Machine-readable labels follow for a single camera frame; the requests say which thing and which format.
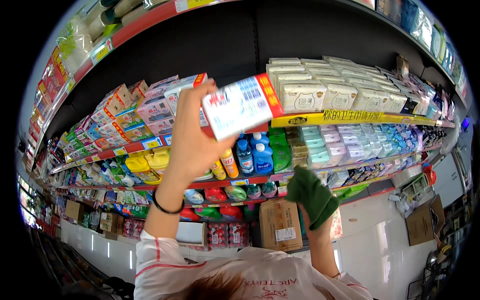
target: yellow bottle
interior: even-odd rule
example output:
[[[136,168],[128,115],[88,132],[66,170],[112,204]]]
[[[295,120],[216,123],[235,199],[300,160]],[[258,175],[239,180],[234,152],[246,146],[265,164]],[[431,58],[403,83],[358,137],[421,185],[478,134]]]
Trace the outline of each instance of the yellow bottle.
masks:
[[[170,160],[169,150],[165,148],[154,148],[153,153],[145,156],[146,160],[150,167],[158,175],[165,173],[165,169],[168,166],[168,161]]]
[[[233,158],[232,149],[227,149],[222,154],[220,159],[222,160],[223,166],[225,167],[227,174],[231,178],[237,178],[239,175],[239,168],[237,167],[237,164],[235,163],[235,159]]]
[[[152,151],[140,151],[129,154],[129,158],[125,159],[127,168],[137,175],[144,183],[157,185],[162,181],[162,176],[158,175],[148,165],[145,155],[149,155]]]
[[[223,169],[222,163],[220,162],[220,159],[218,159],[211,167],[210,169],[212,170],[213,174],[218,180],[223,180],[227,178],[227,174],[225,173],[225,170]]]

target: orange bottle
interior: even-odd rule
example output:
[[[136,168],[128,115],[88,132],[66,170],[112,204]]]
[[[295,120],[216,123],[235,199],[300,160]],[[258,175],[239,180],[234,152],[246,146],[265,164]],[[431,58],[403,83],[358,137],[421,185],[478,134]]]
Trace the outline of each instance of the orange bottle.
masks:
[[[237,163],[235,163],[235,158],[233,157],[232,149],[227,149],[222,156],[220,157],[222,160],[222,164],[227,171],[227,174],[231,178],[237,178],[239,175],[239,168],[237,167]]]

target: hand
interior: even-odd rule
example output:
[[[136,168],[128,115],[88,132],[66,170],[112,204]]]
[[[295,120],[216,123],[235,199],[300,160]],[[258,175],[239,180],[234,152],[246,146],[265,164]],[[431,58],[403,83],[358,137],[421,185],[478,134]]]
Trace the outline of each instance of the hand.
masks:
[[[310,218],[308,218],[307,211],[303,207],[302,204],[297,203],[301,214],[303,216],[303,224],[305,226],[305,231],[307,232],[307,237],[310,241],[310,243],[315,243],[315,242],[330,242],[330,229],[332,228],[332,220],[333,220],[333,215],[330,216],[325,223],[323,223],[320,228],[315,229],[315,230],[309,230],[308,226],[310,224]]]
[[[233,147],[237,136],[217,142],[200,129],[201,100],[215,91],[215,81],[210,78],[205,84],[180,93],[166,177],[188,185],[209,170],[225,150]]]

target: white floor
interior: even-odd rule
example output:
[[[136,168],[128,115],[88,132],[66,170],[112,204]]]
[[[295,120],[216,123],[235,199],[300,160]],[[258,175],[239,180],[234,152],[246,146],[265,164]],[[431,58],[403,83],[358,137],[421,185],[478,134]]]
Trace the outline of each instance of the white floor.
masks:
[[[435,250],[435,241],[410,247],[405,221],[387,198],[385,193],[341,206],[343,238],[334,242],[334,250],[339,269],[365,285],[374,298],[404,300],[408,284],[421,278],[427,256]],[[123,237],[118,241],[106,240],[89,229],[65,221],[61,227],[62,241],[73,246],[90,263],[108,276],[134,282],[135,240]],[[183,247],[181,251],[184,257],[199,263],[237,253],[237,249],[200,252]],[[310,251],[294,256],[310,261]]]

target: red detergent bottle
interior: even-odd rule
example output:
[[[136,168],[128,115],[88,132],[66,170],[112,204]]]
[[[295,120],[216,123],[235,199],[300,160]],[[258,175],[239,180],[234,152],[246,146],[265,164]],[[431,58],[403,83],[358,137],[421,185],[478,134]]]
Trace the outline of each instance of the red detergent bottle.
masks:
[[[180,212],[180,221],[192,221],[196,222],[200,220],[200,216],[197,215],[193,209],[191,208],[184,208]]]
[[[204,189],[205,198],[211,202],[224,202],[227,199],[227,194],[222,188]]]
[[[220,208],[222,216],[228,220],[241,220],[243,213],[238,206],[223,206]]]

